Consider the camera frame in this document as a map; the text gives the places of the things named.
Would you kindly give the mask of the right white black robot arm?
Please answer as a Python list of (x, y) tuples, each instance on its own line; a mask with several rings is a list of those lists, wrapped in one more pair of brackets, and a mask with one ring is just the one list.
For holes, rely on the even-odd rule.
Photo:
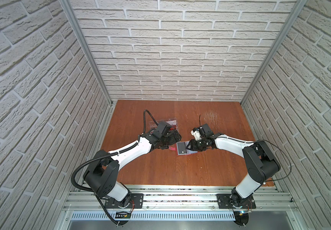
[(207, 124), (194, 128), (191, 135), (194, 138), (186, 142), (186, 149), (189, 151), (221, 149), (244, 159), (247, 175), (233, 188), (229, 198), (234, 208), (241, 208), (258, 188), (281, 169), (280, 163), (264, 140), (245, 141), (222, 133), (215, 134)]

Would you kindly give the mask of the red leather card holder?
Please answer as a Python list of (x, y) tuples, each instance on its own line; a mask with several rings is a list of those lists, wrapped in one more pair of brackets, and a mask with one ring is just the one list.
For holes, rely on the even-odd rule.
[[(176, 144), (174, 146), (170, 146), (168, 149), (171, 151), (175, 151), (177, 153)], [(194, 153), (197, 153), (197, 151), (196, 152), (187, 152), (187, 155), (194, 154)]]

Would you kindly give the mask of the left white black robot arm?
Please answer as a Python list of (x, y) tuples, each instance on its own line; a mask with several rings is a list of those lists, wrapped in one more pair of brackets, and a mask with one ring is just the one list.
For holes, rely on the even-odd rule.
[(119, 171), (130, 162), (156, 149), (168, 149), (181, 140), (177, 130), (160, 122), (156, 128), (141, 134), (138, 139), (122, 148), (95, 154), (95, 161), (88, 164), (83, 180), (99, 198), (110, 197), (125, 207), (130, 202), (131, 191), (117, 181)]

